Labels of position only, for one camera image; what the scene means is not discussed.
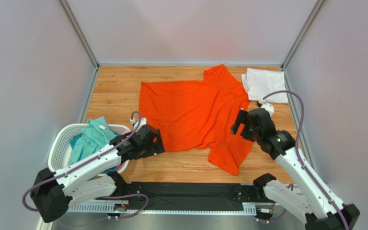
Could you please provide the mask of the orange t-shirt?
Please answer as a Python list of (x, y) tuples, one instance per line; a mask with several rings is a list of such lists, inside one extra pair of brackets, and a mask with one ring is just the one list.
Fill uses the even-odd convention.
[(250, 101), (225, 65), (203, 76), (199, 81), (142, 82), (138, 110), (160, 130), (167, 152), (209, 149), (208, 161), (236, 176), (252, 143), (230, 131)]

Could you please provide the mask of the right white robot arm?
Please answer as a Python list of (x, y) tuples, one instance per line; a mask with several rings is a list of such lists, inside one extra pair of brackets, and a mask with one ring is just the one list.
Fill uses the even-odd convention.
[(287, 189), (275, 176), (266, 173), (253, 185), (266, 199), (281, 205), (298, 218), (307, 230), (351, 230), (360, 216), (354, 204), (345, 204), (322, 181), (307, 163), (296, 140), (284, 130), (277, 130), (270, 113), (264, 108), (238, 111), (231, 133), (255, 142), (293, 179), (302, 195)]

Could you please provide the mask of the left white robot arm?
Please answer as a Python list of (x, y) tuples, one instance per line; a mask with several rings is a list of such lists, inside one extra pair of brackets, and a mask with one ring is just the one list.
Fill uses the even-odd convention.
[(165, 151), (161, 131), (149, 124), (117, 135), (91, 156), (57, 171), (41, 170), (34, 186), (26, 192), (45, 223), (63, 216), (69, 208), (94, 200), (126, 200), (127, 183), (118, 173), (103, 171), (126, 161), (154, 156)]

